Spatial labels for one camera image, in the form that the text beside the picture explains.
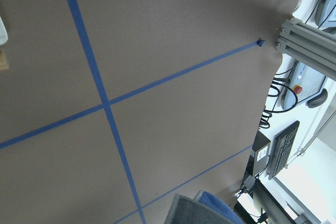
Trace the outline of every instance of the gray fabric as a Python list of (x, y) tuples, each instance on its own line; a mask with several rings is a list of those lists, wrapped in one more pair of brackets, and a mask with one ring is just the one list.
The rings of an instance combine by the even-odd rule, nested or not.
[(233, 224), (209, 207), (185, 196), (175, 195), (164, 224)]

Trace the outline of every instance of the computer monitor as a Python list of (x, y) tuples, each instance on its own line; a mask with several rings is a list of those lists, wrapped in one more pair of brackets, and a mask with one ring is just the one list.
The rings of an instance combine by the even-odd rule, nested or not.
[(256, 179), (253, 187), (253, 202), (258, 211), (263, 209), (267, 213), (272, 224), (296, 224), (258, 179)]

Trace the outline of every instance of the keyboard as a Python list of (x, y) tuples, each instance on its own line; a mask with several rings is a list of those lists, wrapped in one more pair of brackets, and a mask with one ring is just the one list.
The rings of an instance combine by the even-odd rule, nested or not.
[(300, 122), (296, 121), (276, 135), (276, 147), (274, 149), (273, 156), (271, 157), (271, 163), (268, 168), (268, 179), (272, 179), (274, 176), (276, 176), (287, 164), (287, 160), (290, 151), (292, 150), (299, 125)]

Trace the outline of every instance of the blue fabric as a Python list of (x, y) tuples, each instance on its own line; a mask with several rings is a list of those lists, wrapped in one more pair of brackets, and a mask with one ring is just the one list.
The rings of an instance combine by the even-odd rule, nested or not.
[(210, 207), (220, 215), (226, 217), (234, 224), (243, 224), (240, 218), (233, 212), (233, 210), (226, 205), (222, 200), (218, 199), (216, 196), (204, 191), (199, 198), (198, 202)]

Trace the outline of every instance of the red button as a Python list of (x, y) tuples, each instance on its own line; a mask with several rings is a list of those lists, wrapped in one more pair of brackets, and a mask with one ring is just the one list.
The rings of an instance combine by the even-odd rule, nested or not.
[(302, 92), (302, 89), (303, 89), (302, 87), (297, 85), (297, 86), (294, 87), (293, 91), (294, 91), (295, 94), (299, 94), (299, 93)]

